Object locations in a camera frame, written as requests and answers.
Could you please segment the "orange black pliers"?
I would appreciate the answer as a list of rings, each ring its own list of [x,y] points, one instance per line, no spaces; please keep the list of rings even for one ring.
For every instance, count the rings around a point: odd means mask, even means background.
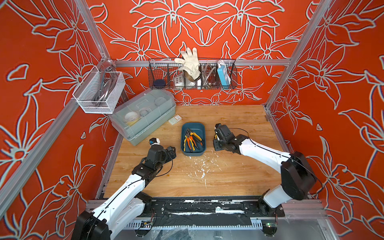
[[[199,150],[200,147],[197,145],[197,143],[195,142],[195,140],[190,136],[189,134],[189,142],[190,142],[190,147],[191,147],[191,152],[195,151],[195,150]]]

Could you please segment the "yellow black combination pliers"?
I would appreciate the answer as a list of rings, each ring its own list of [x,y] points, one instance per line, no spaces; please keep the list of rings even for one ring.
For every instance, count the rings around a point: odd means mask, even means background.
[[[197,135],[195,132],[192,132],[192,131],[189,131],[189,134],[198,144],[204,147],[204,141],[199,135]]]

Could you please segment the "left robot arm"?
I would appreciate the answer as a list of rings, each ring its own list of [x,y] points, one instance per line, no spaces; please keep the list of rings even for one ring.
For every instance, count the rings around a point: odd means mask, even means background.
[[[164,164],[177,157],[175,147],[166,149],[151,141],[148,155],[132,170],[125,183],[92,212],[82,212],[72,240],[113,240],[136,217],[150,207],[152,198],[143,193]]]

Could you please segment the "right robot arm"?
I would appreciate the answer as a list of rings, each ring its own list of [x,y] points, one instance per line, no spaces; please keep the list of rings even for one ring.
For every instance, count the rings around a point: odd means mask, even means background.
[[[257,209],[263,216],[268,215],[279,205],[289,201],[307,198],[318,178],[307,158],[300,152],[281,152],[252,140],[248,135],[237,135],[226,125],[215,125],[216,151],[228,151],[255,159],[281,175],[281,184],[266,191],[259,199]]]

